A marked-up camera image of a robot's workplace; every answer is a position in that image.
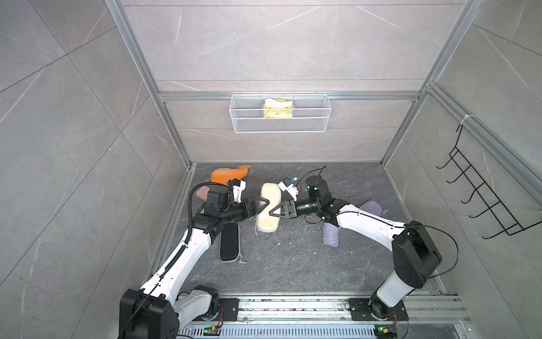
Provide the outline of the white zippered umbrella sleeve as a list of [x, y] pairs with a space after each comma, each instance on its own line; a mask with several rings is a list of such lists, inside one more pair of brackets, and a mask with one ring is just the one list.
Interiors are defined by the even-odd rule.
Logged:
[[271, 216], [270, 212], [281, 204], [282, 191], [279, 185], [274, 183], [262, 185], [261, 198], [267, 199], [269, 204], [258, 215], [256, 229], [259, 232], [275, 232], [278, 229], [279, 217]]

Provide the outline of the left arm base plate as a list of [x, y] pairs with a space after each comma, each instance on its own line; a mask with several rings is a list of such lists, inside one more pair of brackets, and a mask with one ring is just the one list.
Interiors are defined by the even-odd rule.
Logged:
[[238, 298], [220, 298], [218, 302], [212, 302], [207, 314], [198, 316], [195, 321], [236, 321], [239, 313]]

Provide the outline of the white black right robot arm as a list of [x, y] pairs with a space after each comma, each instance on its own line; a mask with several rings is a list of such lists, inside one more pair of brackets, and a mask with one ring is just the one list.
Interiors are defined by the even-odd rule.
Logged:
[[442, 263], [427, 227], [421, 223], [387, 220], [335, 198], [320, 175], [309, 177], [306, 184], [306, 199], [285, 201], [268, 211], [268, 215], [294, 219], [313, 213], [324, 223], [355, 231], [390, 250], [393, 272], [371, 296], [374, 309], [389, 310], [397, 306], [412, 291], [423, 288]]

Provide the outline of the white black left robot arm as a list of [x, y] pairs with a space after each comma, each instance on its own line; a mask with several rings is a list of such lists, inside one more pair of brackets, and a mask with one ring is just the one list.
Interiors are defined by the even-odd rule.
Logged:
[[234, 200], [223, 184], [189, 216], [182, 241], [161, 268], [137, 290], [127, 290], [119, 305], [119, 338], [176, 338], [179, 330], [201, 317], [222, 316], [216, 289], [199, 285], [187, 295], [182, 286], [200, 257], [227, 227], [261, 213], [269, 200], [258, 196]]

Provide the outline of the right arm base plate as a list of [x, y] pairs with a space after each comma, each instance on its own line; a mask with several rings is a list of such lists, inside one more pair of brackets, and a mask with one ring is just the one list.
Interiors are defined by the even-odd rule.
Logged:
[[353, 321], [407, 321], [409, 316], [404, 302], [391, 308], [369, 297], [349, 298], [345, 309], [350, 312]]

